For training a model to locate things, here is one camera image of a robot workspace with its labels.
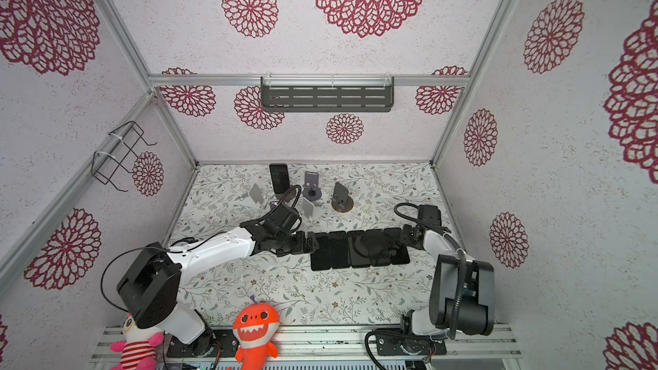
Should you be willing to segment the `black phone laid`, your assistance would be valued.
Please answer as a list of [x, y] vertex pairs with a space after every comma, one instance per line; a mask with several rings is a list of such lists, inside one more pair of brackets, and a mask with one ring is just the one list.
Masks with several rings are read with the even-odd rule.
[[401, 228], [386, 228], [384, 235], [388, 241], [390, 263], [394, 266], [408, 265], [411, 263], [408, 248], [402, 240]]
[[332, 269], [351, 267], [350, 242], [345, 231], [333, 231], [328, 234], [330, 263]]

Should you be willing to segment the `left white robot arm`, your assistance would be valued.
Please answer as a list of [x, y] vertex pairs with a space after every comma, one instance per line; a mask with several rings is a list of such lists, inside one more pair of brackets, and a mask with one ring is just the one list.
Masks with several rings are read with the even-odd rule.
[[117, 284], [118, 296], [138, 327], [158, 327], [194, 356], [204, 356], [215, 344], [214, 331], [201, 313], [178, 299], [179, 287], [202, 272], [263, 252], [277, 257], [315, 253], [320, 244], [314, 233], [297, 228], [300, 223], [297, 210], [280, 204], [199, 242], [136, 248], [135, 260]]

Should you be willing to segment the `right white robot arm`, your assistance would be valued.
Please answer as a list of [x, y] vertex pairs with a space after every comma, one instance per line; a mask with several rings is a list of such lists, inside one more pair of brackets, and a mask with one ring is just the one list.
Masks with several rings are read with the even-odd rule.
[[428, 306], [403, 317], [402, 333], [450, 339], [459, 332], [490, 335], [495, 326], [492, 265], [468, 255], [453, 232], [442, 225], [438, 207], [403, 202], [393, 211], [412, 224], [404, 226], [402, 243], [425, 251], [435, 261]]

